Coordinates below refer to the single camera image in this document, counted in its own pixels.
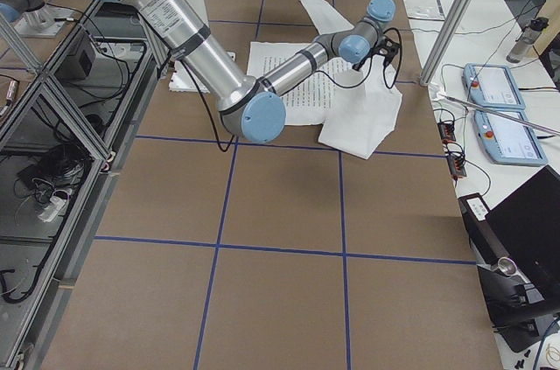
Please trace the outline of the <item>clear plastic bag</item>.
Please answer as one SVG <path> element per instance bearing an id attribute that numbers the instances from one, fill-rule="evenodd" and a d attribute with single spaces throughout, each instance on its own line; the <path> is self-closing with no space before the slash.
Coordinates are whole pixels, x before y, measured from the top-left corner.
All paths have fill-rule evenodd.
<path id="1" fill-rule="evenodd" d="M 441 0 L 403 0 L 408 18 L 444 21 L 445 12 Z"/>

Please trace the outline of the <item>lower blue teach pendant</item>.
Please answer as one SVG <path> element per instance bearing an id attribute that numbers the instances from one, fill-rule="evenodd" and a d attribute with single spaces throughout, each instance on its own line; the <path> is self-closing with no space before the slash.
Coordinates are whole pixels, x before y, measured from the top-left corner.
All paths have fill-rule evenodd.
<path id="1" fill-rule="evenodd" d="M 543 166 L 548 163 L 535 132 L 515 119 L 527 120 L 523 111 L 499 115 L 477 110 L 474 123 L 482 147 L 496 164 Z"/>

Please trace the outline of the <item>upper blue teach pendant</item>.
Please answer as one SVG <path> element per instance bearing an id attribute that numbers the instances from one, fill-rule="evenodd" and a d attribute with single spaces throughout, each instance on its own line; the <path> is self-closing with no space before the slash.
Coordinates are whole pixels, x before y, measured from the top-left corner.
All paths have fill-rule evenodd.
<path id="1" fill-rule="evenodd" d="M 463 84 L 469 99 L 486 108 L 524 110 L 521 91 L 508 66 L 468 63 Z"/>

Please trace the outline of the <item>lower orange circuit board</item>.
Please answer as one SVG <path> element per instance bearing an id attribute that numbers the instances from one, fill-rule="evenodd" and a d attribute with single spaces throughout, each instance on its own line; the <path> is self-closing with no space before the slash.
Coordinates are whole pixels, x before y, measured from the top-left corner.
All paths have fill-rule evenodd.
<path id="1" fill-rule="evenodd" d="M 446 160 L 450 170 L 451 177 L 455 180 L 465 178 L 467 176 L 465 169 L 465 162 L 461 156 L 447 153 Z"/>

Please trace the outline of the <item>white long-sleeve printed shirt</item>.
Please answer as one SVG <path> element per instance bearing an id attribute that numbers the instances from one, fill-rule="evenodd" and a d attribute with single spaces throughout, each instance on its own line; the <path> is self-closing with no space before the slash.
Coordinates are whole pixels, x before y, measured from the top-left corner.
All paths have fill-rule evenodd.
<path id="1" fill-rule="evenodd" d="M 311 43 L 250 45 L 248 74 L 268 95 L 243 113 L 243 135 L 268 143 L 286 126 L 319 125 L 320 143 L 368 159 L 396 126 L 402 95 L 397 72 L 375 55 L 362 60 L 392 29 L 393 0 L 370 0 L 365 15 L 349 23 L 326 0 L 300 0 L 319 35 Z"/>

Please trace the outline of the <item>blue teach pendant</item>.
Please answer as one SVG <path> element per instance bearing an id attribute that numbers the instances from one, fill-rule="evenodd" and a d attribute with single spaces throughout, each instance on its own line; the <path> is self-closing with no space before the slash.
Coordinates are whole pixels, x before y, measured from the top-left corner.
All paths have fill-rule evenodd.
<path id="1" fill-rule="evenodd" d="M 521 91 L 508 66 L 468 63 L 463 84 L 469 99 L 486 108 L 524 110 Z"/>
<path id="2" fill-rule="evenodd" d="M 527 120 L 523 111 L 499 115 L 477 110 L 474 123 L 482 147 L 496 164 L 543 166 L 548 163 L 535 132 L 515 119 Z"/>

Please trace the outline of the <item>grey water bottle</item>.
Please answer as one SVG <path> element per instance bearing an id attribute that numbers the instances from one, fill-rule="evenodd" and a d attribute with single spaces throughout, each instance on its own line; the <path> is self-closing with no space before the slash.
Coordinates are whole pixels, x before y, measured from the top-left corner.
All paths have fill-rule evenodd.
<path id="1" fill-rule="evenodd" d="M 521 30 L 521 35 L 506 57 L 507 62 L 520 63 L 548 25 L 549 19 L 547 17 L 535 17 L 526 23 Z"/>

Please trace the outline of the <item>black laptop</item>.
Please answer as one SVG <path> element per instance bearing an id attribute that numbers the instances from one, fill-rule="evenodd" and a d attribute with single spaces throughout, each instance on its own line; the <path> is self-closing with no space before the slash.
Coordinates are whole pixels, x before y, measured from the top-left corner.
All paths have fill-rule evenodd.
<path id="1" fill-rule="evenodd" d="M 545 166 L 486 215 L 521 272 L 559 294 L 559 173 Z"/>

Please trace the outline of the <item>aluminium side frame rack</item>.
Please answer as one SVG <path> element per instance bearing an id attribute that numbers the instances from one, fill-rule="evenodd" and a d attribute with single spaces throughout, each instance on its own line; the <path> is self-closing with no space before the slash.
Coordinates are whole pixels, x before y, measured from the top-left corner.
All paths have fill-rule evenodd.
<path id="1" fill-rule="evenodd" d="M 165 50 L 120 3 L 58 0 L 1 35 L 1 366 L 46 356 Z"/>

